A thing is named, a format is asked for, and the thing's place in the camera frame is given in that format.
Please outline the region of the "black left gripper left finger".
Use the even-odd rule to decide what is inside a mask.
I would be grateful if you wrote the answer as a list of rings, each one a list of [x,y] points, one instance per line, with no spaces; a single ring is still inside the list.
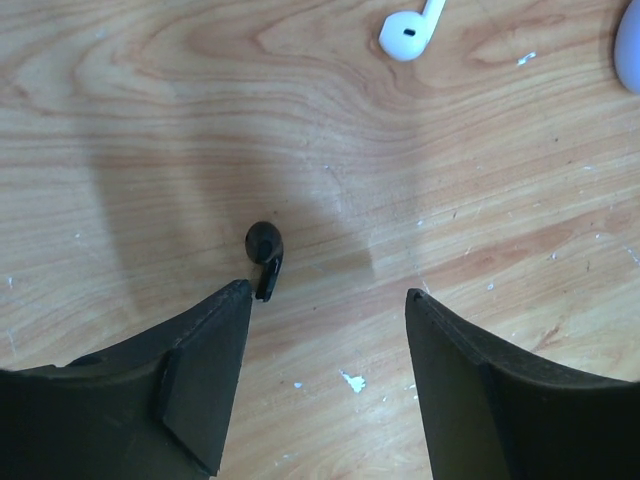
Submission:
[[[2,477],[215,477],[251,307],[250,284],[235,280],[66,366],[3,371]]]

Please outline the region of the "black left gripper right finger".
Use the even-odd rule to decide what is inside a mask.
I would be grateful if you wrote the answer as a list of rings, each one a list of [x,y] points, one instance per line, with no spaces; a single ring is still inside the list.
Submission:
[[[434,478],[638,478],[638,383],[533,354],[419,289],[405,319]]]

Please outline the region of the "black earbud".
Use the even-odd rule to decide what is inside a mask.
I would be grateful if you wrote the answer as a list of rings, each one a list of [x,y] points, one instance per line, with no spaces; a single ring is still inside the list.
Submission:
[[[249,259],[263,267],[255,297],[268,302],[274,292],[284,259],[284,244],[278,228],[270,222],[254,223],[245,237],[245,250]]]

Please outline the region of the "purple earbud charging case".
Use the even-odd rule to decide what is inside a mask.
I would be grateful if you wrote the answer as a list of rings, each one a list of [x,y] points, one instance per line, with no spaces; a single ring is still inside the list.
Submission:
[[[629,3],[621,17],[613,49],[615,72],[621,84],[639,94],[639,0]]]

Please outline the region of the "white earbud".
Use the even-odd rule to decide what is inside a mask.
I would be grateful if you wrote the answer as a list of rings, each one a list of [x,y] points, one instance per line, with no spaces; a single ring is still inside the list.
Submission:
[[[445,4],[445,0],[429,0],[421,12],[403,10],[389,15],[378,36],[381,49],[396,61],[416,60],[430,43]]]

